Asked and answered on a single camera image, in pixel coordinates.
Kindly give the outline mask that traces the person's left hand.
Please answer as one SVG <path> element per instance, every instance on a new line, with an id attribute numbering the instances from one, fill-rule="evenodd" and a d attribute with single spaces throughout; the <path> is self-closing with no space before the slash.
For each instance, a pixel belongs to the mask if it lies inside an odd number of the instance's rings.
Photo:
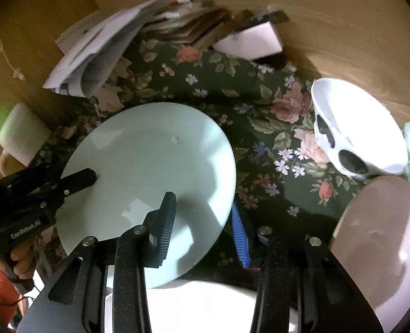
<path id="1" fill-rule="evenodd" d="M 10 253 L 10 258 L 16 263 L 13 267 L 13 272 L 22 280 L 28 280 L 34 276 L 36 268 L 35 252 L 34 252 L 35 238 L 30 238 L 23 241 Z M 6 272 L 6 263 L 0 255 L 0 271 Z"/>

